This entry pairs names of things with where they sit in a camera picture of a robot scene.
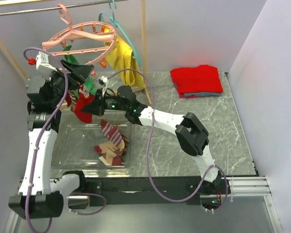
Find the beige purple striped sock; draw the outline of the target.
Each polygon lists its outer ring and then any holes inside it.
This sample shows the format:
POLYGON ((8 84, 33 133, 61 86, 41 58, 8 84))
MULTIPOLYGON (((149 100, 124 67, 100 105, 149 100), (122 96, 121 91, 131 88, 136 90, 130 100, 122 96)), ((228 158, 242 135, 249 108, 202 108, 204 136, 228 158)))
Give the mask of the beige purple striped sock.
POLYGON ((117 147, 112 143, 112 141, 107 141, 105 143, 94 146, 94 151, 99 154, 105 154, 111 157, 116 156, 117 147))

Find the brown striped sock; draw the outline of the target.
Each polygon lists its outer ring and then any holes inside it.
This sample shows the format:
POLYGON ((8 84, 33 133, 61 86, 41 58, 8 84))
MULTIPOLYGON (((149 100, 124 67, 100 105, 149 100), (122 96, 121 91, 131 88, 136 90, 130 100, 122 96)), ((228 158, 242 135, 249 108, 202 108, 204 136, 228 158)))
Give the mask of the brown striped sock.
POLYGON ((116 144, 116 154, 119 156, 125 154, 127 152, 129 142, 130 140, 127 137, 121 135, 121 140, 116 144))
POLYGON ((76 104, 78 101, 78 93, 77 90, 69 90, 67 96, 65 98, 67 107, 70 109, 71 112, 75 112, 76 104))

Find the red patterned sock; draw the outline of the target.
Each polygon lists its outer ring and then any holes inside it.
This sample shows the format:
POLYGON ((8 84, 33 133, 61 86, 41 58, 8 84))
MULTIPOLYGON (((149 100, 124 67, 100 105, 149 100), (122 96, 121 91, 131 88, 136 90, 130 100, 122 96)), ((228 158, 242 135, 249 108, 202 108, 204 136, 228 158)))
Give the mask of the red patterned sock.
POLYGON ((78 89, 79 98, 76 102, 74 113, 76 117, 83 123, 92 122, 92 114, 83 112, 83 108, 90 104, 94 99, 95 95, 91 94, 89 89, 85 85, 81 85, 78 89))

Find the pink round clip hanger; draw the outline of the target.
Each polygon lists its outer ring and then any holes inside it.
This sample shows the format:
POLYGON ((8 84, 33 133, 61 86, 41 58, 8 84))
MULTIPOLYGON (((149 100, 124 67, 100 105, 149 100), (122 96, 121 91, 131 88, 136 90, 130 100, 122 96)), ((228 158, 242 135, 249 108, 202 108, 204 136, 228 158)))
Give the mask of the pink round clip hanger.
POLYGON ((42 43, 42 48, 54 56, 90 54, 87 65, 104 62, 117 40, 113 26, 100 21, 87 21, 74 24, 72 17, 62 3, 58 3, 60 19, 66 28, 57 32, 48 41, 42 43))

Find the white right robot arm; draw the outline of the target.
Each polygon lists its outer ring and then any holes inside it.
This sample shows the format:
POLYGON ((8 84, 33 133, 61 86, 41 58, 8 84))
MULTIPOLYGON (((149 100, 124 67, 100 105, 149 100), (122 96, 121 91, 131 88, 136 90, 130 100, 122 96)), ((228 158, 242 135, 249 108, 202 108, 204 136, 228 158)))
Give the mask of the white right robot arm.
POLYGON ((125 118, 132 124, 150 126, 174 134, 181 149, 192 156, 203 179, 198 190, 200 194, 216 194, 220 188, 223 172, 215 165, 209 148, 209 133, 197 116, 191 112, 175 115, 140 103, 130 86, 120 86, 115 96, 103 94, 100 89, 81 111, 96 116, 105 110, 125 112, 125 118))

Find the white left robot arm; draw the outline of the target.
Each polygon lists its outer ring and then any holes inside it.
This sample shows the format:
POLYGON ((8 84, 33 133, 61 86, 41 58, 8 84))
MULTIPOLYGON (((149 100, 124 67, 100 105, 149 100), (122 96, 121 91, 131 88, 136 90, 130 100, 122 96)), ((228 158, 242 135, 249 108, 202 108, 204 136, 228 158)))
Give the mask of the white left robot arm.
POLYGON ((9 198, 9 207, 22 219, 59 217, 64 200, 74 192, 87 191, 85 175, 81 170, 65 172, 56 182, 50 178, 54 144, 58 135, 61 111, 54 112, 65 90, 76 90, 85 83, 93 65, 74 65, 61 61, 68 71, 55 68, 49 77, 32 76, 27 81, 29 153, 26 171, 18 194, 9 198))

